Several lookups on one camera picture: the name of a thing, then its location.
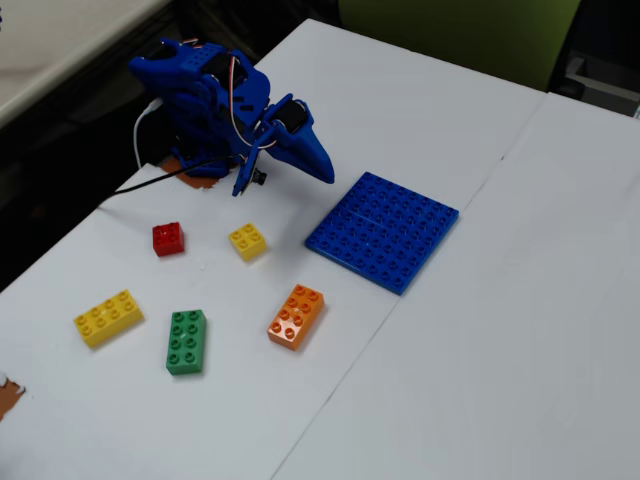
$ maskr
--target orange object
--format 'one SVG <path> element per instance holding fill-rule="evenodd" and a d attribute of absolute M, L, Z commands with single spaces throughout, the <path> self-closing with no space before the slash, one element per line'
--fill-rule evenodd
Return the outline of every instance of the orange object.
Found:
<path fill-rule="evenodd" d="M 6 375 L 0 372 L 0 421 L 2 421 L 3 416 L 18 403 L 23 393 L 23 387 L 12 382 Z"/>
<path fill-rule="evenodd" d="M 310 288 L 296 285 L 276 315 L 267 333 L 272 342 L 297 350 L 324 307 L 324 297 Z"/>
<path fill-rule="evenodd" d="M 171 157 L 162 164 L 161 168 L 167 173 L 173 173 L 176 170 L 180 170 L 182 165 L 180 165 L 180 160 L 176 157 Z M 217 178 L 190 177 L 186 173 L 181 173 L 178 178 L 193 188 L 211 188 L 218 183 Z"/>

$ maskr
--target large yellow lego brick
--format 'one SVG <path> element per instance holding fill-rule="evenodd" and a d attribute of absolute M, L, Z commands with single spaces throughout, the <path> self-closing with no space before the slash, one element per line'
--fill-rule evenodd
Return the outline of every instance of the large yellow lego brick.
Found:
<path fill-rule="evenodd" d="M 130 325 L 142 319 L 142 312 L 129 290 L 93 307 L 76 318 L 76 328 L 84 342 L 95 348 Z"/>

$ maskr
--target lego brick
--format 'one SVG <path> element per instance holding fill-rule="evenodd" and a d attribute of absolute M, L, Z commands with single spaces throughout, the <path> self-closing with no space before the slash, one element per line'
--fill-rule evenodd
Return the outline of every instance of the lego brick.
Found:
<path fill-rule="evenodd" d="M 297 350 L 324 307 L 321 293 L 296 285 L 267 329 L 272 342 Z"/>
<path fill-rule="evenodd" d="M 229 240 L 245 262 L 257 257 L 267 249 L 267 242 L 252 223 L 247 223 L 241 229 L 230 234 Z"/>
<path fill-rule="evenodd" d="M 159 257 L 184 252 L 184 233 L 180 223 L 153 227 L 153 249 Z"/>
<path fill-rule="evenodd" d="M 366 172 L 305 245 L 402 295 L 458 214 Z"/>
<path fill-rule="evenodd" d="M 123 290 L 80 315 L 75 323 L 84 342 L 95 348 L 141 319 L 142 312 L 136 301 L 129 290 Z"/>
<path fill-rule="evenodd" d="M 173 314 L 167 353 L 171 375 L 202 372 L 206 331 L 207 319 L 202 310 Z"/>

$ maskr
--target white cable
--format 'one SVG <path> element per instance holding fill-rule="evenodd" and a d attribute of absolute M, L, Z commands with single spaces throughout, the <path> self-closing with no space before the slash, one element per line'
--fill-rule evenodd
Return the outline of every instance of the white cable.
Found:
<path fill-rule="evenodd" d="M 240 140 L 242 140 L 244 144 L 247 145 L 248 147 L 253 147 L 252 143 L 247 142 L 244 139 L 244 137 L 240 135 L 240 132 L 238 131 L 238 127 L 236 126 L 236 119 L 234 118 L 234 115 L 233 115 L 233 70 L 234 70 L 233 67 L 235 66 L 235 64 L 236 64 L 236 57 L 231 55 L 231 66 L 229 67 L 229 115 L 231 115 L 231 125 L 233 125 L 233 129 L 236 131 L 236 135 L 238 135 L 238 138 L 240 138 Z M 258 148 L 260 150 L 264 150 L 266 148 L 273 147 L 276 143 L 278 143 L 278 141 L 274 140 L 269 145 L 263 145 Z"/>
<path fill-rule="evenodd" d="M 133 126 L 133 150 L 136 152 L 136 162 L 138 162 L 138 170 L 142 168 L 142 163 L 140 162 L 140 153 L 138 153 L 138 127 L 140 126 L 140 122 L 142 119 L 149 115 L 151 112 L 155 112 L 162 106 L 162 99 L 156 98 L 153 100 L 147 108 L 143 110 L 138 119 L 136 120 L 135 125 Z"/>

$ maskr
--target yellow lego brick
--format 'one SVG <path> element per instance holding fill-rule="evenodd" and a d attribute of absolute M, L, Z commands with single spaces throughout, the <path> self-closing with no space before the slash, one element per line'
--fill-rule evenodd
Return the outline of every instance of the yellow lego brick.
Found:
<path fill-rule="evenodd" d="M 267 249 L 267 242 L 252 223 L 247 223 L 241 229 L 233 232 L 229 235 L 229 240 L 245 262 L 257 257 Z"/>
<path fill-rule="evenodd" d="M 129 290 L 123 290 L 115 297 L 80 315 L 75 323 L 85 343 L 95 348 L 141 318 L 142 312 Z"/>

